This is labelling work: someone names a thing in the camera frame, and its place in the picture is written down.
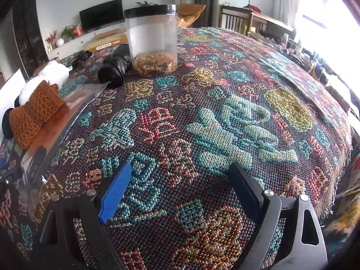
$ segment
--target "dried food in jar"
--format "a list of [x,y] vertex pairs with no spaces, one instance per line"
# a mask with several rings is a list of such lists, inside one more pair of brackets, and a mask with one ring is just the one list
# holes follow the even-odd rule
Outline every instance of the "dried food in jar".
[[150,78],[163,76],[175,71],[178,63],[169,53],[142,53],[134,58],[133,67],[140,76]]

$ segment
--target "bed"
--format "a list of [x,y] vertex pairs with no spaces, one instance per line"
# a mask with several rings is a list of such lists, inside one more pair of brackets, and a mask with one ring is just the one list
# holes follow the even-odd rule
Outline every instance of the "bed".
[[[63,95],[77,84],[98,83],[115,48],[72,71]],[[32,218],[16,188],[6,191],[0,224],[27,260],[50,198],[97,187],[123,160],[133,176],[106,228],[128,269],[231,268],[255,227],[227,181],[234,161],[279,196],[307,194],[319,221],[326,220],[350,161],[353,131],[323,86],[231,30],[179,30],[178,59],[166,77],[128,74],[122,87],[104,90],[82,112],[50,161]],[[10,169],[23,151],[4,141],[0,155]],[[94,266],[81,220],[74,226],[84,261]],[[264,265],[273,261],[282,229],[279,222]]]

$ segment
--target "green plant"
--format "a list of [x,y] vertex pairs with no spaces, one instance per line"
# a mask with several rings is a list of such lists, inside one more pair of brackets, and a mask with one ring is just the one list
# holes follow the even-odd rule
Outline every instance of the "green plant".
[[61,33],[61,37],[68,37],[69,39],[74,39],[74,35],[72,33],[72,25],[65,26],[64,30]]
[[148,3],[147,1],[144,1],[143,3],[136,2],[136,4],[138,4],[140,7],[159,5],[159,4],[155,4],[154,2]]

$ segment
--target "white towel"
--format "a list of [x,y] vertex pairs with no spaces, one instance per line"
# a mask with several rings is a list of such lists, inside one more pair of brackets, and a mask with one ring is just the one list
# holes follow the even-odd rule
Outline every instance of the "white towel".
[[39,76],[45,76],[50,85],[57,84],[60,90],[69,78],[69,69],[56,61],[50,61],[40,71]]
[[19,94],[19,103],[20,105],[24,105],[30,98],[30,96],[32,95],[32,93],[34,92],[34,90],[37,88],[37,86],[43,81],[45,80],[46,82],[49,83],[48,78],[46,78],[45,76],[36,76],[31,78],[23,87],[23,89],[20,91]]

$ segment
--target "cabinet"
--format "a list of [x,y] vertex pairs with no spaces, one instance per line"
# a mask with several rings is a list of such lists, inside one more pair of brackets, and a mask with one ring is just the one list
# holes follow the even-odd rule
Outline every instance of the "cabinet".
[[31,77],[36,68],[49,60],[41,39],[36,0],[18,0],[13,7],[13,26],[20,57]]

